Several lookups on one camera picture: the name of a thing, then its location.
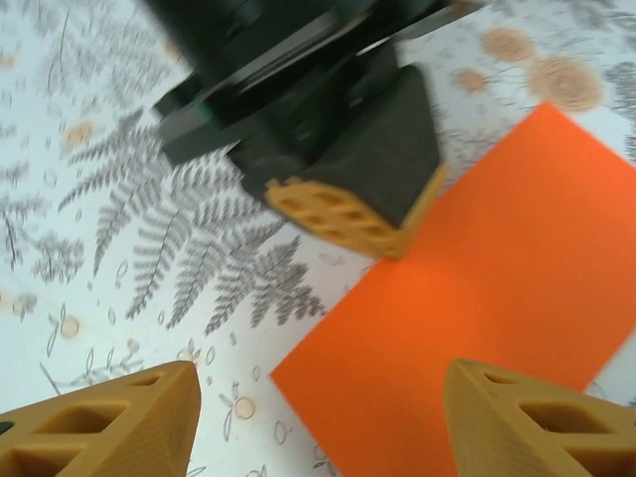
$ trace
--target fern print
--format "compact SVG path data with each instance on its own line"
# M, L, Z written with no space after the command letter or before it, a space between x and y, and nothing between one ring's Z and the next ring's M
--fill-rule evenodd
M124 7L127 15L113 16L113 7L121 9L121 2L21 3L23 18L43 40L43 46L50 48L35 78L47 95L72 95L101 80L102 97L116 106L130 107L170 77L170 66L156 49L160 32L136 5Z
M133 217L140 217L161 199L161 181L169 174L166 161L151 164L140 179L123 182L110 192L110 205L99 210L97 237L92 274L99 266L112 240L128 226Z
M293 263L299 240L263 254L285 221L242 191L239 170L225 160L227 150L173 169L161 153L155 128L142 125L142 116L139 110L125 115L100 143L69 158L71 166L96 165L59 204L63 211L84 196L110 190L97 219L95 276L117 237L133 224L137 228L131 251L134 296L126 317L143 313L174 268L168 329L181 323L213 281L219 298L206 333L221 328L252 295L258 298L254 327L270 309L279 324L292 315L301 319L320 313L320 300L302 285L306 265Z
M0 169L0 183L8 182L18 187L28 179L29 168L19 164ZM12 271L32 259L34 276L49 283L54 280L68 283L83 266L83 242L78 239L60 238L57 233L44 232L36 235L29 227L35 216L46 213L49 205L40 197L23 199L0 197L0 236L4 241L6 262Z
M221 328L251 295L252 328L258 326L271 309L274 309L279 326L287 323L292 314L297 320L324 314L325 307L320 298L313 294L310 286L302 284L307 264L293 261L300 238L275 245L261 257L254 253L259 246L257 241L244 238L241 242L252 243L252 246L239 246L228 255L231 261L219 276L217 290L220 295L206 327L206 335Z
M134 262L137 286L134 302L126 314L128 318L134 318L146 307L191 234L189 218L181 208L171 210L160 206L154 214L145 218L145 226L139 230L139 236L157 245L140 245L134 249L139 257Z
M614 85L617 95L612 110L632 123L631 132L625 139L625 148L627 157L636 163L636 63L619 63L607 71L605 78Z
M269 225L232 230L218 239L205 235L193 240L185 258L179 264L182 271L177 281L175 306L168 328L181 322L203 288L226 269L228 271L224 274L222 282L226 284L228 291L219 298L212 318L217 326L208 333L219 329L227 322L238 302L245 297L239 292L233 293L233 286L229 284L232 278L228 275L238 275L239 280L243 282L240 285L241 289L248 290L244 283L247 278L241 271L245 270L246 265L257 256L260 247L283 225L283 221L278 221Z

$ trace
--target white tablecloth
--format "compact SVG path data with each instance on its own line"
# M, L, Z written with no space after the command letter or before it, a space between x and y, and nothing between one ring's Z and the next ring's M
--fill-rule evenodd
M150 107L188 69L133 1L0 0L0 32L0 412L191 360L189 476L337 475L268 373L372 262L264 210L222 152L168 167ZM450 182L545 99L636 161L631 0L495 0L401 49ZM636 338L590 392L636 405L635 363Z

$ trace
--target orange 3d-printed gripper finger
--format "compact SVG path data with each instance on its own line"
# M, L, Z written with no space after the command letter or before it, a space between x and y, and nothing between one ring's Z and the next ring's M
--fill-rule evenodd
M183 477L201 389L175 362L0 415L2 477Z
M467 360L444 408L459 477L634 477L636 410Z

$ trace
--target orange paper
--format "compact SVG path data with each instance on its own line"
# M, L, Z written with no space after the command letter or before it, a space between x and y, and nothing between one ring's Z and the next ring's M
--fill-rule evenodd
M448 362L584 389L636 325L634 214L636 170L544 104L273 379L345 477L456 475Z

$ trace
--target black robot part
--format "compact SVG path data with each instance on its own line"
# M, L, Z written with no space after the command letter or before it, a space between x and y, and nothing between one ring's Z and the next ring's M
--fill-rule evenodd
M173 165L233 144L264 203L272 180L296 177L400 228L440 158L423 74L387 38L447 2L145 1L194 69L155 106Z

